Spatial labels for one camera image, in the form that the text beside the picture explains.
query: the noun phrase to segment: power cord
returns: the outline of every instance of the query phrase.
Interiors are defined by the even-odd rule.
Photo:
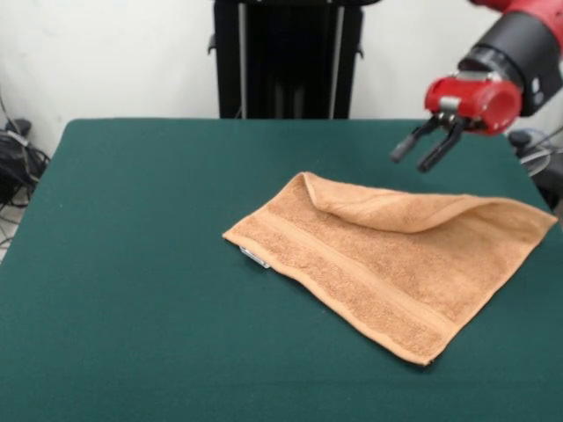
[[[41,176],[50,163],[50,158],[35,148],[27,139],[32,124],[25,119],[13,119],[8,113],[0,89],[0,109],[7,120],[0,129],[0,213],[7,207],[25,208],[32,198]],[[0,223],[18,226],[19,223],[0,214]],[[10,247],[13,236],[8,236],[0,225],[4,236],[0,250]]]
[[[563,132],[563,126],[549,135],[533,128],[525,128],[521,129],[521,131],[530,135],[539,135],[538,139],[525,145],[519,155],[520,164],[526,167],[528,175],[533,178],[549,167],[554,155],[563,153],[563,149],[557,148],[552,144],[553,137]]]

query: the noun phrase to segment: metal rod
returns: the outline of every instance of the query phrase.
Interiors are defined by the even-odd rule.
[[[333,80],[331,86],[329,119],[334,119],[336,110],[336,92],[340,70],[340,50],[342,48],[342,32],[344,30],[344,7],[340,6],[336,15],[336,32],[334,33]]]
[[[247,100],[247,39],[246,39],[246,25],[247,25],[247,6],[244,3],[238,5],[238,46],[240,50],[240,109],[241,118],[248,117],[248,100]]]

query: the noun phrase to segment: table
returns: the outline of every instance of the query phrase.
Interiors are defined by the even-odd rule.
[[[221,238],[299,171],[547,209],[502,138],[392,164],[414,124],[71,122],[0,268],[0,420],[560,420],[560,228],[426,368]]]

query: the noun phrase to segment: towel tag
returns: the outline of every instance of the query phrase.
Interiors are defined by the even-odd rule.
[[[242,246],[239,247],[240,247],[240,251],[243,252],[252,261],[256,262],[257,264],[260,264],[266,269],[270,268],[270,265],[264,259],[258,258],[256,255],[254,255],[252,252],[248,251],[247,249],[243,248]]]

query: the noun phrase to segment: black metal stand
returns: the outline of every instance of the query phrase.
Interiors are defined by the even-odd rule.
[[[240,2],[215,3],[221,118],[346,119],[361,6]]]

